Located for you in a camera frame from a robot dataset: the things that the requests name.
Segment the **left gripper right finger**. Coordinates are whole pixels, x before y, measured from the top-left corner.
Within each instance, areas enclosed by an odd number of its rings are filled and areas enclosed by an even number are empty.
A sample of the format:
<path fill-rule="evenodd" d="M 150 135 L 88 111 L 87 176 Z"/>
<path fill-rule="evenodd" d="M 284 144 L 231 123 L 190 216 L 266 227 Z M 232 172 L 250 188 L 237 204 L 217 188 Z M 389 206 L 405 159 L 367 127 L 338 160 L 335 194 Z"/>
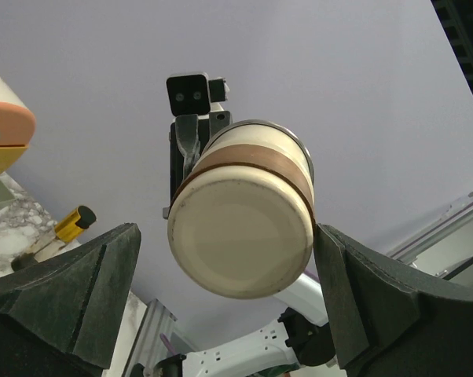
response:
<path fill-rule="evenodd" d="M 473 288 L 317 225 L 314 258 L 348 376 L 473 376 Z"/>

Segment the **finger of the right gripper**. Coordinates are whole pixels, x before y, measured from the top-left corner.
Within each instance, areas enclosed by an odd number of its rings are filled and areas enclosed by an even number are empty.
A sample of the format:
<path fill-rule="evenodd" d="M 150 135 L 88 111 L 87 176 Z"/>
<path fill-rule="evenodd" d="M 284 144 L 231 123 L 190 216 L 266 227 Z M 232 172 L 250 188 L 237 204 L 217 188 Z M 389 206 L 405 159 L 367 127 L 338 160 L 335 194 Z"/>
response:
<path fill-rule="evenodd" d="M 200 125 L 204 119 L 198 115 L 180 115 L 175 119 L 175 136 L 177 150 L 182 162 L 177 159 L 176 176 L 188 177 L 200 158 Z"/>

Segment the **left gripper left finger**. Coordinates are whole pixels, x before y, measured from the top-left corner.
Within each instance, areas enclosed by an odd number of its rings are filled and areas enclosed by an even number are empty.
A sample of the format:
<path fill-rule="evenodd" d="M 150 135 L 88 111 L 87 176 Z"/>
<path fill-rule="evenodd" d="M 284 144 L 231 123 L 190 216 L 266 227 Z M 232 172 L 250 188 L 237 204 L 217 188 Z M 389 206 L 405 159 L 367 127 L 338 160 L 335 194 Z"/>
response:
<path fill-rule="evenodd" d="M 0 277 L 0 376 L 100 376 L 112 362 L 141 232 L 125 223 Z"/>

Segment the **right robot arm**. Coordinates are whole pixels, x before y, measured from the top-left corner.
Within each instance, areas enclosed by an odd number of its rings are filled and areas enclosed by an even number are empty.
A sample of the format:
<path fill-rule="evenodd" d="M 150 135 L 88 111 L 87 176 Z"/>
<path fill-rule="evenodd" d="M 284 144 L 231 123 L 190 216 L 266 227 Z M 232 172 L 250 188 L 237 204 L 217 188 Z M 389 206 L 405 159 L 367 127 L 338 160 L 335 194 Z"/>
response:
<path fill-rule="evenodd" d="M 128 376 L 249 376 L 281 365 L 332 359 L 321 285 L 304 271 L 314 248 L 314 165 L 287 128 L 234 122 L 228 111 L 179 115 L 170 130 L 167 238 L 195 283 L 225 298 L 273 296 L 287 309 L 248 335 L 165 358 L 174 320 L 152 303 L 126 367 Z"/>

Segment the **white bottle black lid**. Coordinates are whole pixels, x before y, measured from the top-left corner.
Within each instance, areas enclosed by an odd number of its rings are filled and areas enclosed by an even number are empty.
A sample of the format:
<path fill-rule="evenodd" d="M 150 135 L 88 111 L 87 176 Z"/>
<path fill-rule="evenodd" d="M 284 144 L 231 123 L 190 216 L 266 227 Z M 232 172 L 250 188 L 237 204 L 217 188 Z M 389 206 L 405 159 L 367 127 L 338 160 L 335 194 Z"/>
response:
<path fill-rule="evenodd" d="M 23 253 L 15 257 L 10 265 L 14 272 L 20 271 L 32 265 L 37 265 L 39 262 L 35 259 L 35 254 Z"/>

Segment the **gold spice jar black cap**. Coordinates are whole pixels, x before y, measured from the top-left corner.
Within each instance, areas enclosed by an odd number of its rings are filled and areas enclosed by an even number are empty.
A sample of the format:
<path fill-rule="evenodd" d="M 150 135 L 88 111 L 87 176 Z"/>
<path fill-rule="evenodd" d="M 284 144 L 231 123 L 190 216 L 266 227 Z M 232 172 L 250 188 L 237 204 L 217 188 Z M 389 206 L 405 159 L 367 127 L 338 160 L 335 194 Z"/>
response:
<path fill-rule="evenodd" d="M 52 258 L 83 234 L 96 220 L 96 214 L 89 207 L 80 205 L 50 231 L 42 234 L 25 254 L 37 262 Z"/>

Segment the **round drawer organizer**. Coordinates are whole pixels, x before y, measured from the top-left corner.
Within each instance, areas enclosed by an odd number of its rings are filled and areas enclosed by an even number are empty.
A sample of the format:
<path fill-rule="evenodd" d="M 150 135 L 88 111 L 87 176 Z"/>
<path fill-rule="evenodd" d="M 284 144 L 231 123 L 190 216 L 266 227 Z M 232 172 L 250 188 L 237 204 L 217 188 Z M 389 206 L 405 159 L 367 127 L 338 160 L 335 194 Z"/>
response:
<path fill-rule="evenodd" d="M 34 114 L 0 77 L 0 174 L 28 149 L 35 132 Z M 0 210 L 14 200 L 0 181 Z"/>

